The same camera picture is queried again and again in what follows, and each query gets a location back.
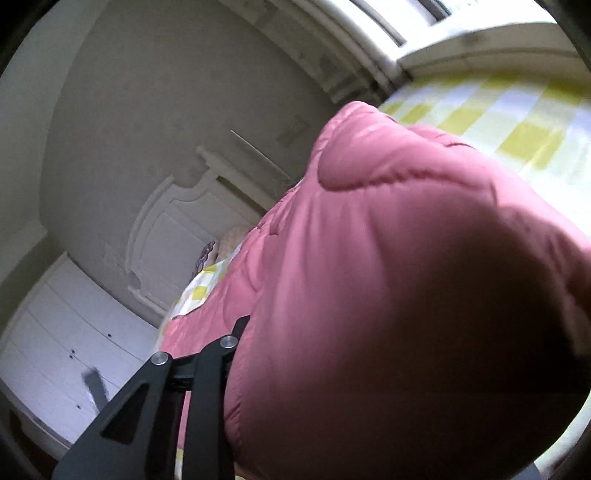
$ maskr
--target white wardrobe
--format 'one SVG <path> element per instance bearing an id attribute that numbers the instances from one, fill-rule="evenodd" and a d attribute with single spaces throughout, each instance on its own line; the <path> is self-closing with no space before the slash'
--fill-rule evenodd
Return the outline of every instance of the white wardrobe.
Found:
<path id="1" fill-rule="evenodd" d="M 96 368 L 110 400 L 150 357 L 157 333 L 64 254 L 2 335 L 0 378 L 17 407 L 68 447 L 97 414 L 82 375 Z"/>

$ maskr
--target grey wall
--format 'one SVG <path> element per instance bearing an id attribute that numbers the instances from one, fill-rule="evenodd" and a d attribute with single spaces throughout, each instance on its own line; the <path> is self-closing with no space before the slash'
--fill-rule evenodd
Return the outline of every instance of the grey wall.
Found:
<path id="1" fill-rule="evenodd" d="M 58 2 L 31 29 L 0 77 L 0 257 L 5 241 L 38 219 L 53 109 L 68 69 L 107 1 Z"/>
<path id="2" fill-rule="evenodd" d="M 199 144 L 235 161 L 230 128 L 297 177 L 335 110 L 286 54 L 216 0 L 112 0 L 54 111 L 41 221 L 111 295 L 158 323 L 127 292 L 121 268 L 154 188 L 171 174 L 194 185 L 205 170 Z M 300 135 L 285 142 L 292 127 Z M 240 158 L 242 171 L 264 178 L 257 161 Z"/>
<path id="3" fill-rule="evenodd" d="M 63 252 L 57 241 L 46 235 L 0 283 L 0 335 L 29 290 Z"/>

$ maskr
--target metal screw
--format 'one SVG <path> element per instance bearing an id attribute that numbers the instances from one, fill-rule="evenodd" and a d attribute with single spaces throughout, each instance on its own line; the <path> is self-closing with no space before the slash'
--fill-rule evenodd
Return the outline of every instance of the metal screw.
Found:
<path id="1" fill-rule="evenodd" d="M 238 339 L 232 335 L 226 335 L 220 339 L 220 345 L 222 348 L 234 348 L 238 345 Z"/>
<path id="2" fill-rule="evenodd" d="M 150 357 L 150 361 L 154 365 L 164 365 L 168 362 L 168 353 L 166 352 L 156 352 L 152 357 Z"/>

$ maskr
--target bed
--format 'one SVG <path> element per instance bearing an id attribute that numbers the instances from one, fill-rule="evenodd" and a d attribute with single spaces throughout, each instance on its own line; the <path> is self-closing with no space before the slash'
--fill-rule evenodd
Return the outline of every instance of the bed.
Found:
<path id="1" fill-rule="evenodd" d="M 402 124 L 430 124 L 456 134 L 517 172 L 591 237 L 589 94 L 575 86 L 515 74 L 424 79 L 397 91 L 381 111 Z M 175 318 L 198 309 L 240 250 L 220 255 L 191 280 L 165 315 L 159 341 Z M 562 437 L 536 461 L 547 478 L 591 418 L 591 398 Z M 182 459 L 182 450 L 178 451 Z"/>
<path id="2" fill-rule="evenodd" d="M 197 148 L 207 171 L 183 188 L 165 179 L 141 208 L 129 234 L 125 270 L 137 279 L 128 290 L 165 316 L 193 279 L 206 245 L 233 228 L 253 228 L 276 200 L 221 155 Z"/>

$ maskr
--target pink quilted jacket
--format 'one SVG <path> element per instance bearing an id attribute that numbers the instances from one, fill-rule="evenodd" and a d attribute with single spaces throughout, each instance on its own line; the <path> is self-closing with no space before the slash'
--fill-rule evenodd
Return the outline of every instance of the pink quilted jacket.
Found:
<path id="1" fill-rule="evenodd" d="M 225 397 L 247 478 L 496 478 L 585 397 L 589 246 L 460 138 L 354 102 L 162 349 L 251 315 Z"/>

